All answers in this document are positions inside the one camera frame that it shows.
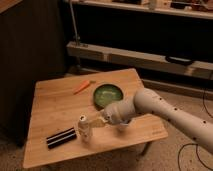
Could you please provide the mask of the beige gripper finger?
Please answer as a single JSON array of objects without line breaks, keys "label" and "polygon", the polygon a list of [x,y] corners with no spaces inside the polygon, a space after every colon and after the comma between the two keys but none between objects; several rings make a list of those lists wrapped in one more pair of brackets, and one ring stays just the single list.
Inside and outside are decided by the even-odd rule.
[{"label": "beige gripper finger", "polygon": [[100,128],[104,127],[106,125],[106,122],[103,119],[95,119],[90,123],[90,126],[92,128]]}]

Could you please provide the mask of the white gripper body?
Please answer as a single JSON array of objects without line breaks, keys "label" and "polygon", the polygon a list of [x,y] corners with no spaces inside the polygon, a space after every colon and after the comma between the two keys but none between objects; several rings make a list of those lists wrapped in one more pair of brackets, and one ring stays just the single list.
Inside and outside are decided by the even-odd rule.
[{"label": "white gripper body", "polygon": [[136,111],[132,101],[116,101],[107,105],[101,115],[109,124],[117,125],[134,118]]}]

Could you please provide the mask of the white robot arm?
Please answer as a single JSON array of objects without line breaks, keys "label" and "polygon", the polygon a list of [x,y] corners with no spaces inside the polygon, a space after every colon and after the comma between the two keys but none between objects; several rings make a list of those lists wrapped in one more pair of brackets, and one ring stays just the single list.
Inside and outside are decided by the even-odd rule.
[{"label": "white robot arm", "polygon": [[94,103],[101,108],[100,115],[106,123],[118,125],[145,114],[158,116],[213,154],[213,123],[187,113],[171,104],[149,88],[138,89],[123,99],[115,92],[97,88]]}]

